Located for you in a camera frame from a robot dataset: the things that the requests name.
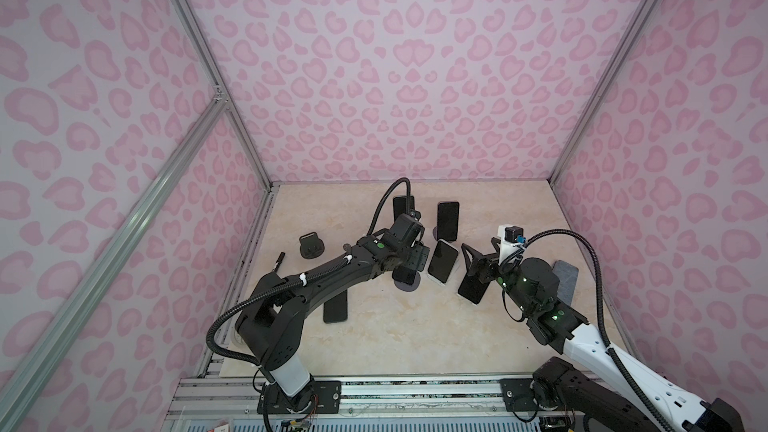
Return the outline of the purple-grey round stand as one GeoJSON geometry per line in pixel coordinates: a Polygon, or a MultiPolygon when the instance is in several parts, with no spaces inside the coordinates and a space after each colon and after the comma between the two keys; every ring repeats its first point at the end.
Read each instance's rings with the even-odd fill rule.
{"type": "Polygon", "coordinates": [[[413,283],[406,283],[406,282],[395,281],[394,284],[401,291],[413,292],[418,289],[420,282],[414,281],[413,283]]]}

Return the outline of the black round stand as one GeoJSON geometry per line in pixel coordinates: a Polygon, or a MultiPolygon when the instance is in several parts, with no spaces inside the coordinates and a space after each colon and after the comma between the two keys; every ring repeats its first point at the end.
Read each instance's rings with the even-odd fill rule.
{"type": "Polygon", "coordinates": [[[325,252],[325,244],[317,232],[309,232],[299,237],[299,252],[303,259],[313,260],[325,252]]]}

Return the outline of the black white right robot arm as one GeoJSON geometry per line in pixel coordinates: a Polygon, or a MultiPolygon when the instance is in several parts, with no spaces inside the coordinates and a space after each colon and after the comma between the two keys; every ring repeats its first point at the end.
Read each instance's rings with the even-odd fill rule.
{"type": "Polygon", "coordinates": [[[529,399],[541,409],[581,412],[614,431],[741,431],[739,412],[689,392],[605,339],[558,295],[560,279],[519,244],[482,254],[462,245],[467,276],[497,283],[536,341],[556,357],[534,371],[529,399]]]}

